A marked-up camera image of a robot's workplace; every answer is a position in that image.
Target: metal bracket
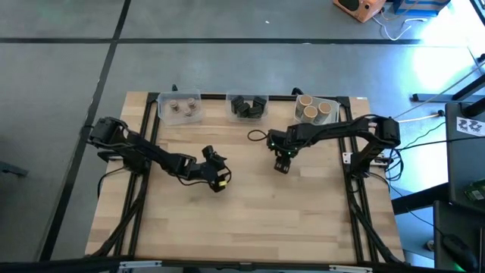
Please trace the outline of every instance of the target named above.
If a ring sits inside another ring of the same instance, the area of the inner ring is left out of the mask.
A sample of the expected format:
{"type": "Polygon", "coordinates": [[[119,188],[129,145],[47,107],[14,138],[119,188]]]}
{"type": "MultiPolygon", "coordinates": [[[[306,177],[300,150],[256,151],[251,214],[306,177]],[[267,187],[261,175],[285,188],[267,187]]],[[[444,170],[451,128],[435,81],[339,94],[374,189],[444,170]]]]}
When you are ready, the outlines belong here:
{"type": "MultiPolygon", "coordinates": [[[[343,164],[344,165],[350,165],[351,163],[351,157],[352,157],[353,152],[343,152],[342,153],[342,158],[343,158],[343,164]]],[[[374,160],[371,161],[371,166],[383,166],[386,167],[390,162],[390,158],[384,157],[384,154],[379,154],[374,158],[374,160]]]]}
{"type": "Polygon", "coordinates": [[[330,265],[331,271],[342,273],[372,273],[372,268],[362,268],[357,266],[330,265]]]}
{"type": "Polygon", "coordinates": [[[120,262],[120,269],[161,267],[161,261],[120,262]]]}

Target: wooden tabletop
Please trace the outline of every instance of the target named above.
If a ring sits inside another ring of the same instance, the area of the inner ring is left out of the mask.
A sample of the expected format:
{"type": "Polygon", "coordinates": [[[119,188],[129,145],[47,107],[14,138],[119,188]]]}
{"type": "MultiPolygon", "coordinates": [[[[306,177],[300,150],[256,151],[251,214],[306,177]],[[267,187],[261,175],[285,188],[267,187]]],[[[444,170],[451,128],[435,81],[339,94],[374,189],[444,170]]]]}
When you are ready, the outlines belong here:
{"type": "MultiPolygon", "coordinates": [[[[121,119],[138,131],[148,93],[128,93],[121,119]]],[[[136,257],[235,262],[355,262],[352,229],[337,140],[302,149],[288,174],[273,169],[275,156],[265,141],[246,138],[252,129],[286,130],[293,124],[294,102],[269,102],[268,119],[259,125],[230,123],[224,100],[204,100],[200,124],[164,126],[157,145],[203,160],[212,145],[233,172],[227,188],[185,187],[154,164],[142,215],[136,257]]],[[[369,113],[366,98],[351,98],[352,115],[369,113]]],[[[155,107],[147,130],[149,137],[155,107]]],[[[358,140],[359,149],[365,140],[358,140]]],[[[112,162],[107,171],[119,168],[112,162]]],[[[372,169],[382,174],[382,169],[372,169]]],[[[105,178],[86,254],[96,251],[120,220],[130,174],[105,178]]],[[[387,185],[365,179],[373,226],[393,254],[404,259],[387,185]]],[[[131,226],[126,232],[123,253],[131,226]]],[[[360,226],[365,258],[365,232],[360,226]]]]}

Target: concrete floor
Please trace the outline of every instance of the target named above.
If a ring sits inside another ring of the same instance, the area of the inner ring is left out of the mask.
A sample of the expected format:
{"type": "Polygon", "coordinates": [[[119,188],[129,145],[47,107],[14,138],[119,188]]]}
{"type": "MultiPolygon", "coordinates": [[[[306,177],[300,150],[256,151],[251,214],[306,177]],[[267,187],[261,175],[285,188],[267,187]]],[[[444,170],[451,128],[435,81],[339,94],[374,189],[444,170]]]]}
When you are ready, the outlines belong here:
{"type": "MultiPolygon", "coordinates": [[[[111,38],[123,3],[4,0],[0,42],[8,37],[111,38]]],[[[439,92],[474,69],[474,57],[485,52],[485,29],[473,8],[463,1],[452,4],[426,23],[413,23],[403,39],[419,39],[418,45],[379,45],[386,40],[375,22],[360,24],[331,1],[132,1],[121,38],[372,39],[374,44],[119,44],[96,114],[117,117],[127,91],[159,92],[176,83],[210,93],[289,94],[298,86],[314,95],[366,96],[374,113],[394,116],[414,105],[412,93],[439,92]]],[[[389,22],[392,35],[405,18],[389,22]]],[[[0,174],[2,262],[30,261],[39,253],[108,47],[0,43],[0,160],[30,170],[21,179],[0,174]]],[[[450,92],[479,76],[477,71],[450,92]]],[[[429,104],[402,118],[443,108],[429,104]]],[[[440,122],[403,124],[402,142],[440,122]]],[[[443,127],[422,141],[444,136],[443,127]]],[[[96,207],[95,184],[105,172],[95,152],[91,147],[85,151],[53,259],[84,254],[96,207]]],[[[424,146],[403,156],[406,169],[394,184],[403,193],[446,182],[445,146],[424,146]]],[[[406,227],[415,219],[401,215],[397,220],[401,236],[413,236],[406,227]]],[[[420,253],[420,242],[432,237],[432,229],[414,226],[420,235],[404,247],[420,253]]]]}

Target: plastic bin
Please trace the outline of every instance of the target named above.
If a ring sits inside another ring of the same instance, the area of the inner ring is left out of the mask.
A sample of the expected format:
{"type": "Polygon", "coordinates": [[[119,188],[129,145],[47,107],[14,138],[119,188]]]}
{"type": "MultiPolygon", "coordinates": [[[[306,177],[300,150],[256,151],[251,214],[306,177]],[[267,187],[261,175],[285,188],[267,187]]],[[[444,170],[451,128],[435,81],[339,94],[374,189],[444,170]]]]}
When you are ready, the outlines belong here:
{"type": "Polygon", "coordinates": [[[180,89],[178,91],[162,92],[158,95],[158,117],[166,125],[188,124],[199,122],[204,118],[204,108],[202,107],[202,100],[200,97],[200,90],[198,89],[180,89]],[[195,100],[195,108],[190,108],[188,105],[189,99],[195,100]],[[170,107],[171,101],[178,104],[178,111],[174,111],[170,107]],[[190,115],[186,115],[185,111],[190,109],[190,115]]]}
{"type": "MultiPolygon", "coordinates": [[[[323,125],[323,124],[329,124],[329,123],[334,123],[339,121],[339,114],[340,114],[340,104],[336,101],[330,100],[330,99],[320,99],[316,97],[312,97],[313,100],[311,102],[311,106],[314,106],[315,108],[318,108],[318,105],[322,102],[327,102],[332,106],[332,111],[329,113],[326,119],[321,120],[319,123],[312,122],[314,125],[323,125]]],[[[301,123],[302,121],[300,120],[299,117],[293,115],[296,121],[301,123]]]]}
{"type": "Polygon", "coordinates": [[[258,123],[262,122],[268,116],[268,106],[269,106],[269,96],[268,95],[258,95],[258,94],[251,94],[244,91],[229,91],[226,94],[226,116],[230,122],[243,122],[243,123],[258,123]],[[236,114],[234,114],[231,110],[231,101],[236,98],[237,96],[242,96],[244,98],[244,102],[248,102],[250,106],[252,106],[252,100],[255,97],[260,97],[266,100],[266,105],[264,106],[263,113],[260,118],[240,118],[236,114]]]}

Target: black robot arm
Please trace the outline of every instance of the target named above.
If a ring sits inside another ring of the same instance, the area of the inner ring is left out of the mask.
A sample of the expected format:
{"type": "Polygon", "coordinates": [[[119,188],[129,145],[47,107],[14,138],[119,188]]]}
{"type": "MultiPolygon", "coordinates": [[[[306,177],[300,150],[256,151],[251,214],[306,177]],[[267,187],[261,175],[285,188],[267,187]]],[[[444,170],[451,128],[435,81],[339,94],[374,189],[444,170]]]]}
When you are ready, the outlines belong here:
{"type": "Polygon", "coordinates": [[[288,126],[286,132],[269,130],[266,144],[277,157],[274,168],[286,174],[291,158],[297,156],[300,149],[320,140],[340,137],[362,137],[368,141],[362,151],[351,155],[350,172],[355,175],[367,173],[371,161],[384,149],[395,148],[401,143],[398,122],[371,115],[326,125],[297,124],[288,126]],[[375,129],[374,133],[369,131],[371,127],[375,129]]]}
{"type": "Polygon", "coordinates": [[[138,133],[129,130],[125,122],[116,118],[100,118],[89,135],[88,143],[108,150],[99,153],[105,161],[113,155],[120,155],[124,166],[135,173],[143,173],[148,167],[147,159],[150,159],[178,179],[206,181],[216,193],[226,187],[226,176],[230,175],[224,164],[226,158],[218,155],[212,146],[206,146],[202,150],[205,162],[197,163],[197,158],[191,155],[170,153],[151,144],[138,133]],[[228,172],[218,174],[224,169],[228,172]]]}

